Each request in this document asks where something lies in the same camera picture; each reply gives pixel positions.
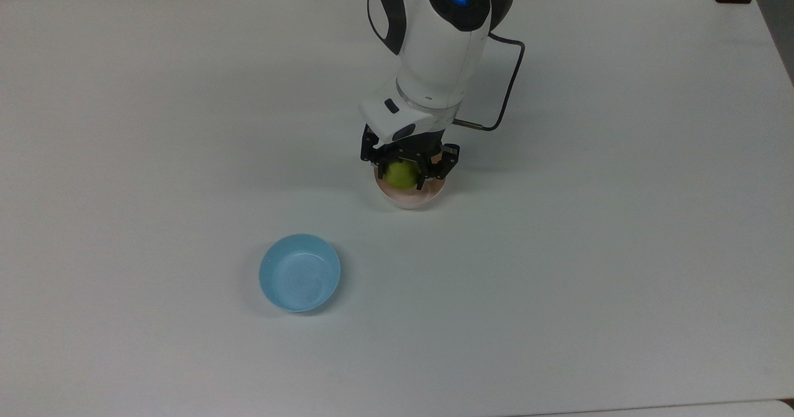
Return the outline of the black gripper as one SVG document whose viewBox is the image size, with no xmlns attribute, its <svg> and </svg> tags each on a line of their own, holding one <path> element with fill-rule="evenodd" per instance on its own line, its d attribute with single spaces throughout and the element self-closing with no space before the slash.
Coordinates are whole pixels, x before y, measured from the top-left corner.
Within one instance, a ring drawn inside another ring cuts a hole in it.
<svg viewBox="0 0 794 417">
<path fill-rule="evenodd" d="M 361 137 L 360 159 L 371 163 L 375 177 L 383 180 L 389 167 L 389 159 L 399 156 L 407 156 L 409 159 L 416 157 L 416 165 L 419 168 L 416 189 L 420 191 L 428 181 L 445 180 L 459 161 L 460 146 L 444 143 L 444 133 L 444 130 L 426 132 L 391 143 L 383 143 L 380 137 L 365 125 Z"/>
</svg>

